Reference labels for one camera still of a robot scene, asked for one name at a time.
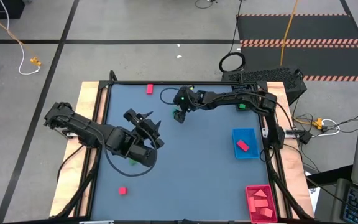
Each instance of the white cable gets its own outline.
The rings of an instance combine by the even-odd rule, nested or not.
[[[338,125],[335,121],[333,121],[333,120],[331,120],[331,119],[323,119],[323,120],[321,121],[321,124],[322,124],[323,126],[324,126],[324,121],[330,121],[330,122],[332,122],[333,124],[335,124],[335,127],[336,127],[337,131],[334,132],[334,133],[318,134],[318,135],[312,136],[313,138],[314,138],[314,137],[320,137],[320,136],[331,136],[331,135],[335,135],[335,134],[338,134],[338,133],[341,132],[341,128],[339,127],[339,125]]]
[[[9,30],[9,13],[7,12],[7,9],[6,9],[5,4],[3,3],[3,1],[0,0],[0,2],[1,2],[1,4],[2,4],[4,10],[5,10],[5,13],[6,13],[6,19],[7,19],[6,29]],[[22,72],[21,72],[25,55],[24,55],[23,46],[22,46],[22,44],[21,44],[20,42],[19,42],[19,45],[20,45],[20,48],[22,49],[22,62],[21,62],[20,65],[19,65],[19,73],[20,73],[21,75],[32,75],[32,74],[34,74],[34,73],[39,72],[40,69],[41,69],[40,66],[38,66],[38,69],[36,69],[34,72],[30,72],[30,73],[22,73]]]

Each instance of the table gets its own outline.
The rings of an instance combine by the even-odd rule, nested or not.
[[[101,84],[99,82],[83,82],[81,86],[80,95],[76,105],[76,112],[86,116],[89,119],[94,118],[97,122],[101,123],[103,119],[103,112],[106,106],[106,96],[108,95],[108,89],[102,88],[98,91],[98,87]],[[283,105],[286,109],[286,112],[290,114],[289,106],[287,103],[287,98],[285,95],[285,90],[283,83],[268,82],[269,92],[277,95],[278,102]],[[96,96],[100,96],[100,103],[98,103],[99,108],[95,109],[96,105]],[[285,114],[280,109],[277,109],[277,118],[278,123],[283,129],[290,129],[290,124],[288,123]],[[297,148],[296,140],[286,139],[285,144]],[[78,141],[76,139],[71,139],[68,141],[65,158],[69,156],[75,149],[79,147]],[[88,152],[90,156],[89,163],[93,163],[93,157],[96,153],[96,150]],[[71,199],[71,196],[78,188],[81,173],[83,172],[83,164],[85,161],[86,153],[81,151],[73,159],[71,159],[66,166],[62,169],[60,174],[60,179],[57,184],[57,189],[55,192],[55,198],[53,200],[52,209],[50,214],[54,215],[58,213],[66,203]],[[298,152],[295,152],[294,149],[289,147],[284,147],[281,150],[282,165],[285,173],[285,180],[287,187],[291,194],[295,197],[296,201],[303,207],[306,213],[311,216],[313,215],[313,209],[310,202],[310,197],[308,193],[308,188],[304,176],[303,164],[300,159]],[[282,217],[285,217],[285,207],[283,203],[283,197],[279,189],[277,190],[277,200],[278,200],[278,209]],[[89,208],[89,198],[92,190],[90,187],[87,188],[86,192],[83,195],[81,206],[77,210],[78,215],[86,215],[87,209]]]

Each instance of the blue tabletop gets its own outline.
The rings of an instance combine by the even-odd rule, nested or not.
[[[245,189],[248,185],[269,184],[266,165],[259,159],[236,159],[232,129],[255,128],[259,152],[262,137],[258,116],[236,111],[235,106],[197,110],[186,115],[183,124],[173,119],[174,105],[165,105],[159,94],[166,86],[117,85],[111,88],[107,124],[132,130],[123,114],[153,111],[150,119],[162,121],[161,139],[154,169],[142,177],[124,177],[113,170],[104,154],[93,200],[92,220],[249,220]],[[230,86],[196,86],[206,91],[229,92]],[[163,93],[171,101],[175,90]],[[128,159],[110,156],[124,172],[135,174],[147,168]],[[127,187],[127,195],[119,188]]]

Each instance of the gray floor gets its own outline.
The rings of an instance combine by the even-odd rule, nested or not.
[[[34,0],[22,19],[11,22],[21,39],[59,39],[73,0]],[[241,13],[290,13],[295,0],[247,0]],[[358,25],[358,1],[347,0]],[[196,9],[193,0],[80,0],[69,39],[230,39],[238,1],[219,1]],[[343,13],[339,0],[302,0],[299,13]],[[9,36],[0,29],[0,39]],[[56,45],[32,45],[44,63],[40,73],[22,76],[18,45],[0,45],[0,204],[22,147]],[[80,84],[107,79],[110,69],[120,80],[219,80],[219,59],[229,45],[65,45],[42,116],[55,101],[75,105]],[[28,55],[24,70],[32,70]],[[237,61],[228,61],[233,67]],[[358,115],[358,83],[306,82],[296,114],[343,121]],[[352,130],[356,123],[343,126]],[[357,133],[312,139],[305,153],[320,170],[352,162]],[[47,218],[56,173],[66,141],[42,126],[42,119],[17,183],[5,222]]]

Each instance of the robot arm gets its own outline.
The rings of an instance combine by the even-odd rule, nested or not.
[[[240,92],[231,93],[215,93],[212,91],[198,90],[193,92],[190,86],[183,86],[173,99],[173,103],[178,105],[181,110],[175,110],[174,118],[179,123],[183,123],[186,118],[186,113],[201,110],[215,109],[221,105],[236,105],[245,104],[246,108],[250,108],[253,112],[265,117],[268,135],[264,139],[266,144],[277,149],[281,149],[284,144],[285,133],[284,130],[277,125],[275,119],[275,108],[277,97],[271,93],[264,91],[254,92],[244,90]]]
[[[55,103],[45,116],[45,126],[67,128],[78,135],[80,143],[86,147],[106,147],[113,155],[131,158],[144,166],[150,167],[156,159],[156,151],[144,145],[150,139],[153,147],[159,149],[164,142],[159,139],[160,122],[154,124],[147,119],[148,114],[136,114],[129,109],[124,117],[135,128],[129,131],[123,127],[102,125],[75,113],[69,103]]]

